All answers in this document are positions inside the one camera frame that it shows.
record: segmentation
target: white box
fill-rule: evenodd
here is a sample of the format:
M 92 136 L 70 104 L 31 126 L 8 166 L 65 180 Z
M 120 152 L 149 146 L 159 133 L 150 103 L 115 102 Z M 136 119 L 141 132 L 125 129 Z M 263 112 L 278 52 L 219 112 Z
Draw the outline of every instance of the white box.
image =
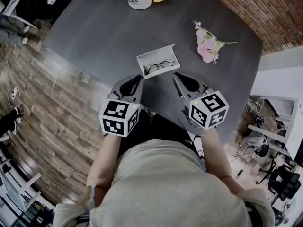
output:
M 104 133 L 128 136 L 138 123 L 140 104 L 104 99 L 99 113 Z
M 219 91 L 190 101 L 189 118 L 208 130 L 225 120 L 229 105 Z
M 144 79 L 152 78 L 164 72 L 174 70 L 180 67 L 179 61 L 173 52 L 173 46 L 174 44 L 137 56 L 137 61 L 139 63 Z M 163 68 L 158 68 L 157 70 L 157 68 L 154 67 L 150 69 L 149 73 L 146 75 L 145 71 L 146 68 L 148 69 L 148 65 L 160 64 L 166 59 L 168 59 L 167 61 L 172 60 L 171 62 L 173 63 L 173 65 L 171 66 L 168 63 L 164 63 Z

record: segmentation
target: desk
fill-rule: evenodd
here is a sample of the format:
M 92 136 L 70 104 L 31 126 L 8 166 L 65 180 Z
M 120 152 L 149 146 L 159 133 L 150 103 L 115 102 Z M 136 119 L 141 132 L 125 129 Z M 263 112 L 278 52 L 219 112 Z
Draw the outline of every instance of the desk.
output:
M 193 21 L 222 41 L 218 64 L 205 64 L 197 53 Z M 99 80 L 113 86 L 141 74 L 136 56 L 175 44 L 181 67 L 145 80 L 141 103 L 193 133 L 183 100 L 172 81 L 174 72 L 186 72 L 219 90 L 230 108 L 218 126 L 221 143 L 234 130 L 248 100 L 262 51 L 257 35 L 218 0 L 165 0 L 135 10 L 127 0 L 73 0 L 53 25 L 44 46 Z
M 248 126 L 248 128 L 251 130 L 257 131 L 261 134 L 267 135 L 273 139 L 276 139 L 276 140 L 284 143 L 287 151 L 282 150 L 279 147 L 276 147 L 271 144 L 269 144 L 269 147 L 271 147 L 277 151 L 280 151 L 283 154 L 289 155 L 294 160 L 294 158 L 299 150 L 302 139 L 303 139 L 303 112 L 302 112 L 300 100 L 297 98 L 278 97 L 278 96 L 261 96 L 261 98 L 268 99 L 268 100 L 270 100 L 270 99 L 288 100 L 288 101 L 294 102 L 292 115 L 291 115 L 291 118 L 289 119 L 288 128 L 287 128 L 285 136 L 274 134 L 267 130 L 257 128 L 253 125 Z

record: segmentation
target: person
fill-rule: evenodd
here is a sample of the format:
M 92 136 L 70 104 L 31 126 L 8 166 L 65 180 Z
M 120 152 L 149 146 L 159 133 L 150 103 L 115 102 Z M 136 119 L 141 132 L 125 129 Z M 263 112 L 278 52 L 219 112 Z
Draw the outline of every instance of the person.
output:
M 77 204 L 58 204 L 55 227 L 273 227 L 262 189 L 233 178 L 216 128 L 202 130 L 203 167 L 187 132 L 141 110 L 126 138 L 101 143 Z
M 30 26 L 20 29 L 16 24 L 11 23 L 7 16 L 0 14 L 0 41 L 27 44 L 28 38 L 25 37 L 24 34 L 29 29 Z
M 4 135 L 8 131 L 14 135 L 17 134 L 17 123 L 21 123 L 22 114 L 17 107 L 7 115 L 0 119 L 0 136 Z

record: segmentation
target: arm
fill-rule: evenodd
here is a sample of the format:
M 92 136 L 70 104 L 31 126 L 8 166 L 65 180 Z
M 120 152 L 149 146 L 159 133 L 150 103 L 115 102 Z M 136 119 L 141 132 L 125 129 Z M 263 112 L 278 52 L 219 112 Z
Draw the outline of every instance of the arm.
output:
M 217 130 L 211 128 L 201 132 L 202 148 L 207 172 L 218 177 L 233 194 L 244 189 L 232 178 L 232 169 L 220 144 Z
M 107 135 L 104 138 L 99 153 L 90 168 L 86 188 L 83 196 L 77 203 L 78 205 L 84 206 L 89 199 L 92 181 L 96 184 L 94 196 L 95 206 L 101 204 L 114 178 L 120 142 L 121 137 L 116 135 Z

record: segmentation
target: open box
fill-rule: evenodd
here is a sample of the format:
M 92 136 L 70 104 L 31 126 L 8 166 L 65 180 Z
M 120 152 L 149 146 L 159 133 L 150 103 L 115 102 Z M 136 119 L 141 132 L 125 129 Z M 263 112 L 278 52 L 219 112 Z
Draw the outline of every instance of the open box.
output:
M 179 61 L 173 52 L 174 44 L 137 56 L 144 79 L 152 78 L 180 67 Z

